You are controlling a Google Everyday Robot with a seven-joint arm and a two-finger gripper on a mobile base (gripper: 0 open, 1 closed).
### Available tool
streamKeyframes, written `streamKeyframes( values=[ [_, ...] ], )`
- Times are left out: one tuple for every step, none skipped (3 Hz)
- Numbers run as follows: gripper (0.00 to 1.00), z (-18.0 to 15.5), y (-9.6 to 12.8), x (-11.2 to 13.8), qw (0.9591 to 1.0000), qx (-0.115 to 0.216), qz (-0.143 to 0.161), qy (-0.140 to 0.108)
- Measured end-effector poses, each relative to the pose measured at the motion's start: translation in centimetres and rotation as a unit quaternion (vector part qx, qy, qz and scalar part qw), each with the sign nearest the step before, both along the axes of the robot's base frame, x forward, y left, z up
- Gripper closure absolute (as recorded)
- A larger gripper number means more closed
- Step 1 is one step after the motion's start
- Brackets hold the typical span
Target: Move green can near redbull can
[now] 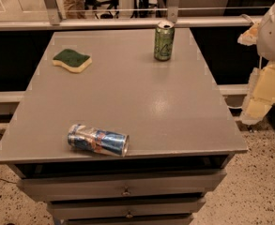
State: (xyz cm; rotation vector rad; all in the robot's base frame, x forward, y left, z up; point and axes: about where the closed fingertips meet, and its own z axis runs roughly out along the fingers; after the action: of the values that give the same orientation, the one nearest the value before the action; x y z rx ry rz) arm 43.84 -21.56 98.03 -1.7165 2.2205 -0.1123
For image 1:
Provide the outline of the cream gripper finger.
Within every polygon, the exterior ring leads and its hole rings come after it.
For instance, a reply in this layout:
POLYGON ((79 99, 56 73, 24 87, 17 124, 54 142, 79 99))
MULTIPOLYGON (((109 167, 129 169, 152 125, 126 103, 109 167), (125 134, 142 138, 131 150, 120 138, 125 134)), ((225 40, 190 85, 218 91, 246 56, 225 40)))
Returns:
POLYGON ((262 121, 275 104, 275 62, 255 67, 249 78, 249 91, 243 100, 240 120, 245 125, 262 121))
POLYGON ((237 42, 242 45, 252 46, 256 44, 259 23, 253 24, 247 31, 239 36, 237 42))

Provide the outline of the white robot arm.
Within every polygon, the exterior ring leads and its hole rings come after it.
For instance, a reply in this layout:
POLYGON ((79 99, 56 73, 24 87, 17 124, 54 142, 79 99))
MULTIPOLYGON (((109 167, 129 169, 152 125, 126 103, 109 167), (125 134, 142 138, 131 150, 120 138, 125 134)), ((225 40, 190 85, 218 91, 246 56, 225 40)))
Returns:
POLYGON ((275 104, 275 3, 261 22, 240 35, 237 42, 247 46, 255 44, 260 59, 267 59, 265 67, 252 70, 248 93, 242 103, 241 122, 255 125, 275 104))

